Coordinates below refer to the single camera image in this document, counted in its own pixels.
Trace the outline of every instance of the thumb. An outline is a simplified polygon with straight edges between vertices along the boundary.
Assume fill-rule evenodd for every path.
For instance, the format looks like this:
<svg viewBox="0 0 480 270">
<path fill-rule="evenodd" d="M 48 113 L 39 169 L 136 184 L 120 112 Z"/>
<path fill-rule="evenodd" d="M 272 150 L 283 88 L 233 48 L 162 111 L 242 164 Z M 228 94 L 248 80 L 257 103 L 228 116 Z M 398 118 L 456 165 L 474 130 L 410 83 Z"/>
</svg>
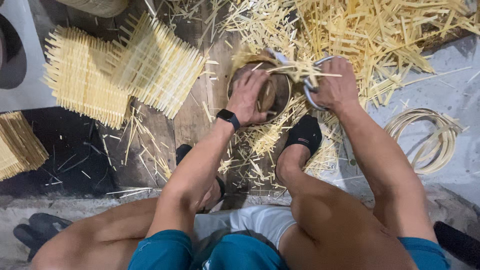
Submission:
<svg viewBox="0 0 480 270">
<path fill-rule="evenodd" d="M 267 120 L 267 112 L 256 111 L 252 116 L 252 123 L 262 123 Z"/>
</svg>

